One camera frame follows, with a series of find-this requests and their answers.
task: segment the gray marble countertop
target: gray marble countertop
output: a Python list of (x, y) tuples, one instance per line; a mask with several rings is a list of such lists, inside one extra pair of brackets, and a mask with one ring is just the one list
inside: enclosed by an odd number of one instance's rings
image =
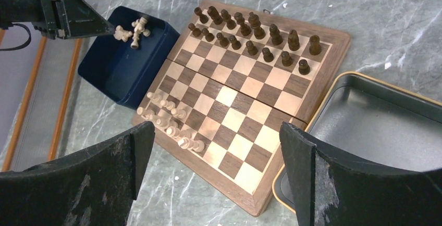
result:
[[(86, 0), (105, 18), (123, 5), (182, 31), (201, 0)], [(442, 101), (442, 0), (217, 0), (344, 30), (352, 42), (338, 74), (359, 71)], [(134, 111), (78, 79), (72, 121), (60, 154), (130, 128)], [(297, 225), (276, 199), (254, 218), (155, 145), (129, 225)]]

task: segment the wooden chessboard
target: wooden chessboard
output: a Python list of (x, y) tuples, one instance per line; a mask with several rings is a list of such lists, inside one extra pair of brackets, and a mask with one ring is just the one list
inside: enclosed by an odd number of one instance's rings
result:
[[(253, 10), (204, 0), (200, 8), (207, 15), (209, 6), (226, 9), (233, 18), (241, 12), (246, 19)], [(211, 18), (205, 24), (193, 14), (189, 22), (218, 32), (235, 35), (241, 42), (238, 50), (221, 47), (214, 39), (194, 37), (186, 28), (169, 53), (161, 70), (149, 88), (163, 99), (172, 101), (186, 111), (184, 119), (173, 117), (169, 110), (145, 97), (132, 123), (143, 122), (143, 113), (151, 109), (159, 116), (178, 123), (178, 128), (190, 130), (195, 140), (202, 140), (205, 149), (197, 153), (182, 149), (177, 140), (156, 128), (156, 143), (167, 150), (196, 174), (233, 200), (245, 211), (258, 216), (272, 195), (272, 181), (283, 165), (279, 143), (279, 128), (283, 121), (305, 128), (320, 105), (349, 46), (350, 35), (313, 24), (276, 15), (258, 14), (265, 38), (242, 36), (239, 26), (229, 30), (225, 22), (215, 25)], [(284, 42), (273, 46), (269, 26), (278, 26)], [(288, 48), (289, 31), (295, 29), (300, 48)], [(322, 51), (312, 56), (309, 38), (318, 35)], [(259, 53), (250, 56), (245, 43), (253, 41)], [(261, 53), (268, 47), (274, 54), (265, 62)], [(294, 59), (290, 67), (281, 63), (281, 52), (288, 51)], [(311, 71), (301, 75), (298, 62), (305, 59)]]

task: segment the dark chess piece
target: dark chess piece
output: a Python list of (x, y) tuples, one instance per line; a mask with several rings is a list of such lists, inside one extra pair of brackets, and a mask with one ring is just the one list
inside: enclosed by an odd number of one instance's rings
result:
[(275, 24), (271, 24), (269, 28), (270, 37), (272, 37), (273, 45), (280, 45), (283, 42), (283, 37), (281, 36), (278, 27)]
[(307, 60), (301, 59), (298, 64), (299, 64), (299, 73), (301, 75), (307, 75), (310, 73), (310, 66), (309, 63), (307, 63)]
[(236, 23), (232, 20), (232, 15), (226, 9), (221, 10), (221, 17), (226, 23), (227, 29), (232, 30), (236, 27)]
[(254, 30), (255, 38), (258, 40), (261, 40), (265, 37), (265, 31), (261, 27), (260, 18), (258, 15), (254, 14), (253, 12), (249, 13), (249, 23), (252, 29)]
[(319, 43), (320, 39), (318, 35), (313, 35), (310, 37), (310, 54), (311, 55), (318, 55), (321, 53), (321, 44)]
[(267, 47), (264, 47), (262, 51), (263, 51), (264, 61), (265, 62), (272, 62), (275, 57), (273, 56), (273, 53), (270, 52), (270, 49)]
[(250, 26), (248, 24), (245, 23), (245, 19), (242, 16), (242, 13), (240, 13), (240, 12), (235, 13), (234, 18), (236, 20), (236, 23), (241, 27), (239, 29), (241, 34), (243, 36), (248, 36), (252, 32), (252, 29), (250, 28)]
[(218, 10), (214, 6), (208, 8), (207, 14), (212, 18), (213, 24), (223, 23), (223, 18), (219, 15)]
[(209, 32), (207, 28), (203, 28), (203, 29), (201, 30), (201, 33), (204, 35), (205, 39), (206, 39), (207, 41), (209, 41), (209, 42), (212, 41), (212, 40), (215, 38), (215, 36), (213, 35), (213, 33)]
[(193, 10), (193, 12), (200, 17), (200, 22), (203, 24), (206, 24), (208, 21), (208, 17), (206, 14), (203, 13), (203, 10), (201, 10), (200, 7), (195, 8), (195, 10)]
[(245, 46), (247, 47), (247, 52), (249, 53), (249, 55), (253, 56), (258, 53), (258, 48), (256, 48), (252, 41), (247, 41), (245, 43)]
[(222, 33), (218, 32), (216, 34), (216, 38), (219, 40), (219, 44), (222, 47), (227, 47), (229, 45), (229, 40), (226, 37), (224, 37)]
[(232, 48), (234, 50), (238, 50), (239, 48), (241, 48), (241, 42), (239, 42), (234, 35), (231, 35), (229, 37), (229, 41), (232, 44)]
[(193, 36), (199, 37), (201, 35), (201, 30), (197, 28), (193, 23), (190, 23), (187, 27), (190, 31), (192, 31)]
[(291, 66), (293, 64), (293, 58), (290, 57), (289, 52), (283, 51), (281, 53), (281, 58), (283, 61), (283, 66)]
[(289, 49), (291, 51), (297, 51), (299, 49), (299, 47), (300, 47), (299, 37), (298, 37), (298, 33), (296, 32), (296, 30), (290, 31), (287, 43), (288, 43)]

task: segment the cable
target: cable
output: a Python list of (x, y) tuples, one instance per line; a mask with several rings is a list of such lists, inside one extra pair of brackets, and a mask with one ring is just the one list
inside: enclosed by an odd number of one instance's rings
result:
[(20, 49), (25, 48), (26, 46), (28, 46), (31, 43), (31, 31), (29, 31), (29, 28), (27, 26), (25, 26), (24, 24), (19, 24), (19, 23), (15, 23), (15, 24), (13, 24), (13, 26), (23, 27), (28, 32), (28, 36), (29, 36), (28, 40), (26, 40), (26, 42), (24, 42), (22, 45), (12, 47), (12, 48), (0, 49), (0, 51), (20, 50)]

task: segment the chessboard border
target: chessboard border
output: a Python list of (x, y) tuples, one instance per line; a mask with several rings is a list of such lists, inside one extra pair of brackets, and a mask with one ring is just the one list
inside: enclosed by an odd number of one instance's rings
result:
[[(148, 92), (155, 92), (159, 87), (167, 69), (172, 64), (172, 61), (166, 59), (156, 75), (154, 81), (149, 87)], [(147, 99), (143, 99), (140, 106), (146, 106), (148, 104)], [(291, 122), (297, 127), (305, 128), (306, 123), (300, 120), (294, 120)], [(132, 118), (132, 124), (137, 125), (145, 120), (134, 114)], [(208, 165), (202, 159), (195, 157), (195, 155), (189, 150), (184, 150), (178, 146), (177, 142), (166, 135), (163, 131), (155, 127), (155, 143), (161, 146), (164, 150), (169, 152), (172, 156), (178, 159), (181, 163), (194, 171), (198, 176), (208, 182), (215, 189), (220, 191), (239, 207), (244, 209), (247, 213), (254, 217), (258, 217), (264, 212), (271, 197), (273, 196), (272, 184), (276, 174), (284, 165), (283, 155), (281, 152), (281, 146), (278, 147), (273, 159), (270, 161), (267, 170), (265, 171), (259, 185), (257, 186), (253, 195), (247, 193), (240, 186), (235, 184), (223, 176), (220, 172)]]
[[(213, 0), (203, 0), (201, 1), (199, 7), (201, 9), (208, 9), (210, 6), (215, 6), (218, 11), (222, 9), (226, 9), (229, 13), (233, 15), (235, 12), (239, 11), (243, 13), (244, 18), (248, 18), (248, 13), (253, 11), (259, 15), (261, 22), (264, 24), (264, 20), (271, 20), (273, 23), (277, 24), (280, 30), (290, 31), (291, 29), (296, 29), (299, 35), (303, 36), (312, 36), (312, 35), (320, 35), (321, 41), (332, 44), (330, 51), (328, 52), (327, 57), (323, 59), (322, 66), (326, 65), (327, 67), (321, 67), (319, 71), (316, 73), (314, 81), (312, 80), (312, 84), (307, 89), (306, 96), (303, 99), (302, 104), (300, 105), (298, 112), (293, 117), (298, 120), (303, 121), (304, 123), (309, 123), (312, 119), (315, 111), (319, 108), (319, 105), (328, 89), (330, 88), (334, 76), (338, 71), (348, 49), (351, 44), (351, 35), (347, 32), (318, 26), (312, 23), (307, 23), (299, 20), (294, 20), (282, 16), (278, 16), (275, 14), (268, 14), (262, 11), (257, 11), (253, 9), (248, 9), (241, 6), (225, 4), (218, 1)], [(189, 22), (196, 24), (199, 17), (193, 13)], [(187, 26), (183, 29), (178, 41), (175, 46), (173, 46), (168, 59), (174, 60), (181, 50), (182, 45), (190, 35), (191, 31), (187, 28)]]

